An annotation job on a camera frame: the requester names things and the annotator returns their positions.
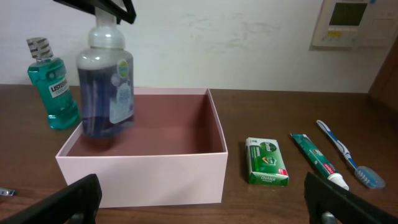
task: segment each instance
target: black bracket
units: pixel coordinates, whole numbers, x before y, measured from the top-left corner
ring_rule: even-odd
[[[95,15],[95,7],[98,7],[118,18],[118,24],[120,20],[124,20],[130,24],[136,20],[137,14],[134,10],[131,0],[123,0],[126,10],[121,9],[117,4],[113,3],[112,0],[54,0],[66,6],[70,6],[74,9],[78,9],[83,12]]]
[[[0,224],[95,224],[101,198],[97,175],[90,174]]]
[[[322,223],[322,215],[328,211],[341,223],[398,223],[398,219],[330,180],[307,173],[304,197],[310,214],[310,223]]]

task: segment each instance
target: toothpaste tube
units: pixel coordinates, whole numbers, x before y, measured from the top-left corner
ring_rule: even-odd
[[[349,187],[328,159],[319,151],[319,149],[311,142],[305,134],[290,134],[294,141],[300,146],[300,149],[310,159],[311,163],[325,176],[328,180],[348,190]]]

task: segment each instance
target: toothpaste cap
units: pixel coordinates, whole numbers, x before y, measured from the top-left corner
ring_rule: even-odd
[[[328,177],[328,180],[339,185],[340,187],[349,190],[347,183],[344,181],[343,176],[339,173],[334,173]]]

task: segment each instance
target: listerine bottle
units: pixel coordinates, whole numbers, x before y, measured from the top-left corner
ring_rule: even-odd
[[[53,129],[66,129],[79,119],[79,109],[69,90],[63,60],[53,57],[46,38],[27,39],[27,44],[32,58],[36,59],[27,73],[39,90],[49,125]]]

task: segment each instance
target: white wall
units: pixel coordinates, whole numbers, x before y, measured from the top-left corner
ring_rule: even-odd
[[[367,92],[384,49],[309,51],[322,0],[133,0],[119,27],[136,86]],[[0,2],[0,83],[29,84],[26,39],[47,37],[78,85],[95,17],[51,0]]]

